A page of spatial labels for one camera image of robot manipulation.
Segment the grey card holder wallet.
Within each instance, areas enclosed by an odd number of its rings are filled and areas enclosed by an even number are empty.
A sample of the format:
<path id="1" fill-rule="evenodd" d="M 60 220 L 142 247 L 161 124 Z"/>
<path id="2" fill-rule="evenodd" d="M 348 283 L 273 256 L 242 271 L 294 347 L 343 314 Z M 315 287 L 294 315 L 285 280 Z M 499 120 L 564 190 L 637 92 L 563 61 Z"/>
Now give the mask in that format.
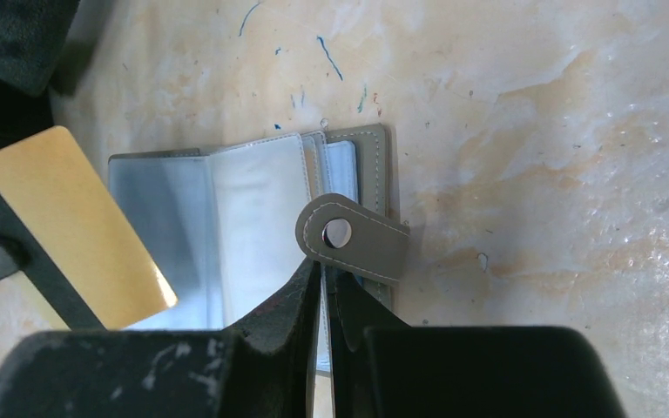
<path id="1" fill-rule="evenodd" d="M 338 193 L 388 212 L 389 165 L 383 125 L 111 156 L 109 191 L 178 296 L 134 328 L 231 325 L 303 261 L 294 228 L 312 199 Z"/>

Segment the gold card black stripe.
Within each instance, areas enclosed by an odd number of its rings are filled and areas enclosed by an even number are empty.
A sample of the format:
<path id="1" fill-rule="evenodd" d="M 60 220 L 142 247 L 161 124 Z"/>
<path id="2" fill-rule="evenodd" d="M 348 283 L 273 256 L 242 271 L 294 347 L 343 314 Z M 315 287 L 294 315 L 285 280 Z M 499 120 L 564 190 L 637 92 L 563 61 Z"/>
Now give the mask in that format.
<path id="1" fill-rule="evenodd" d="M 19 246 L 15 279 L 53 327 L 122 329 L 178 304 L 63 126 L 0 150 L 0 239 Z"/>

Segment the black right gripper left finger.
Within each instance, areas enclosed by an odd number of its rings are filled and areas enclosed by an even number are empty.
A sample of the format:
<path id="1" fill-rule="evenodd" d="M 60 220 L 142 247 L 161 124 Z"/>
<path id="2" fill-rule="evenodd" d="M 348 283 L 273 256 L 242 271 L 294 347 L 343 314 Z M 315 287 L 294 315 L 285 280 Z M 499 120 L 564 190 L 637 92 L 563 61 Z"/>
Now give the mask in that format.
<path id="1" fill-rule="evenodd" d="M 308 417 L 321 267 L 218 331 L 50 331 L 0 367 L 0 417 Z"/>

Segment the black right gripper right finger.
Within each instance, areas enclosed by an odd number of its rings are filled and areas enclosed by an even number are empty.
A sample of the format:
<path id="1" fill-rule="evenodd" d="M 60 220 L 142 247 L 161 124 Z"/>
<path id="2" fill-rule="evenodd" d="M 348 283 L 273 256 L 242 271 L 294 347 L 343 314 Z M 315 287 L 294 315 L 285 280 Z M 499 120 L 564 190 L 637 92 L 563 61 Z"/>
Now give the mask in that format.
<path id="1" fill-rule="evenodd" d="M 337 417 L 621 417 L 567 327 L 412 327 L 352 273 L 325 274 Z"/>

